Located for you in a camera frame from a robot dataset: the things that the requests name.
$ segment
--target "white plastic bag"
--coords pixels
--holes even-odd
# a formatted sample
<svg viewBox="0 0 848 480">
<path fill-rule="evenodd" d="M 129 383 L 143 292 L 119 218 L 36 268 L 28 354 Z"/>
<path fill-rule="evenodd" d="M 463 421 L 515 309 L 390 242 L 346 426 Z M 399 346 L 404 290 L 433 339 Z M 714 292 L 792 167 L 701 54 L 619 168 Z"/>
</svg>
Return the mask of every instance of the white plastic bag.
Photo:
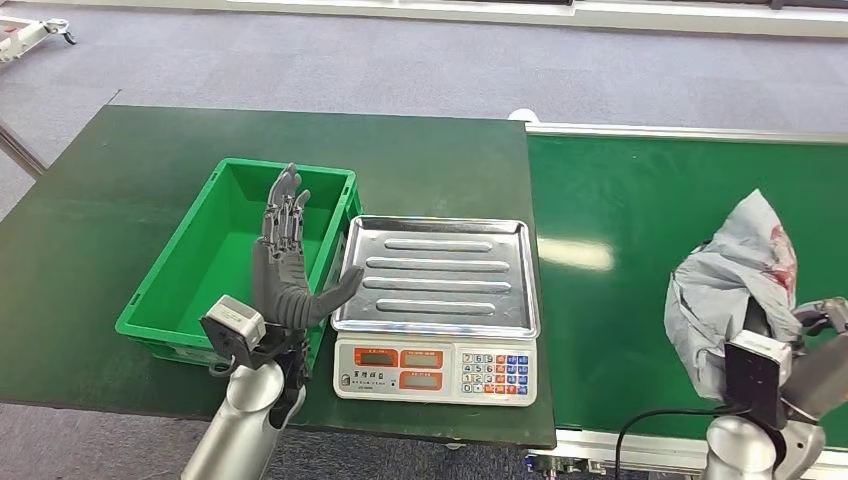
<svg viewBox="0 0 848 480">
<path fill-rule="evenodd" d="M 665 331 L 698 395 L 722 399 L 724 343 L 742 330 L 750 297 L 765 311 L 777 340 L 797 338 L 796 278 L 792 243 L 759 190 L 671 274 Z"/>
</svg>

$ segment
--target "floor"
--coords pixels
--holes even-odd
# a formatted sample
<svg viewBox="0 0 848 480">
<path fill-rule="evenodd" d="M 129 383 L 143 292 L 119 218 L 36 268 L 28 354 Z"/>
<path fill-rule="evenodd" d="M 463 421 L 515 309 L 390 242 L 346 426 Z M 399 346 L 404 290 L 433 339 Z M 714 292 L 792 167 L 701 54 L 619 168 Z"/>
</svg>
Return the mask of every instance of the floor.
<svg viewBox="0 0 848 480">
<path fill-rule="evenodd" d="M 848 133 L 848 43 L 7 3 L 65 18 L 0 70 L 0 116 L 52 162 L 107 104 Z M 0 219 L 32 180 L 0 155 Z M 0 480 L 176 478 L 202 422 L 0 405 Z M 391 462 L 402 458 L 403 462 Z M 288 432 L 270 478 L 538 478 L 521 452 Z"/>
</svg>

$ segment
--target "green table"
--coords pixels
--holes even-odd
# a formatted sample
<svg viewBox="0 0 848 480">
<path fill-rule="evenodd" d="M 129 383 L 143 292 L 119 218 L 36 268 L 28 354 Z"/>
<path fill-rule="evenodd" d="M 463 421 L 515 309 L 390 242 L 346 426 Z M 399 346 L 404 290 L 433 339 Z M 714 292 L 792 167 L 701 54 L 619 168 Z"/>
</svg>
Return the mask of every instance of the green table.
<svg viewBox="0 0 848 480">
<path fill-rule="evenodd" d="M 754 189 L 794 244 L 799 303 L 848 295 L 848 138 L 566 125 L 531 126 L 528 134 L 561 443 L 612 447 L 615 435 L 587 431 L 617 432 L 646 410 L 716 406 L 695 394 L 666 339 L 666 289 L 669 273 Z M 631 432 L 701 439 L 708 423 L 654 417 Z M 848 448 L 848 407 L 823 425 L 829 447 Z M 683 464 L 695 448 L 703 462 L 690 442 L 650 441 L 641 453 L 633 445 L 631 464 L 650 463 L 642 454 L 654 448 Z"/>
<path fill-rule="evenodd" d="M 0 401 L 208 419 L 226 382 L 157 360 L 115 320 L 225 157 L 356 171 L 373 214 L 521 219 L 517 122 L 104 107 L 0 223 Z M 293 425 L 551 447 L 545 341 L 528 408 L 341 400 L 328 329 Z"/>
</svg>

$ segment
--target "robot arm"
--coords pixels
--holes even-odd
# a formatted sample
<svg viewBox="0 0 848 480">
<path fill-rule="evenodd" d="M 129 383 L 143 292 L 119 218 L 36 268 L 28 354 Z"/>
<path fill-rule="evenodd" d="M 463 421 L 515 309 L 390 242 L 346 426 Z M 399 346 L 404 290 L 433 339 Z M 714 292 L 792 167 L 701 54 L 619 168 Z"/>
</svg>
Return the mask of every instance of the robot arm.
<svg viewBox="0 0 848 480">
<path fill-rule="evenodd" d="M 293 164 L 277 178 L 253 245 L 253 306 L 222 296 L 200 319 L 215 352 L 230 359 L 227 394 L 182 474 L 183 480 L 260 480 L 277 438 L 303 405 L 309 365 L 306 329 L 348 301 L 362 280 L 351 268 L 313 296 L 303 260 L 303 208 Z"/>
<path fill-rule="evenodd" d="M 848 304 L 823 300 L 795 315 L 807 335 L 832 327 L 836 337 L 812 352 L 803 342 L 790 346 L 753 333 L 757 328 L 728 342 L 726 400 L 750 411 L 710 425 L 704 480 L 797 480 L 824 449 L 819 419 L 848 401 Z"/>
</svg>

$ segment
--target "weighing scale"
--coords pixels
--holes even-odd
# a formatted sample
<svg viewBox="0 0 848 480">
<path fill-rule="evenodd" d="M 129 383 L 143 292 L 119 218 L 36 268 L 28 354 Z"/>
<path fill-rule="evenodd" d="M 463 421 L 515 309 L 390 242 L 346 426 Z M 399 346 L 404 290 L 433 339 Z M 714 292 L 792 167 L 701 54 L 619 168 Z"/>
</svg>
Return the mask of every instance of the weighing scale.
<svg viewBox="0 0 848 480">
<path fill-rule="evenodd" d="M 526 224 L 356 217 L 343 271 L 364 272 L 338 309 L 341 398 L 528 406 L 539 308 Z"/>
</svg>

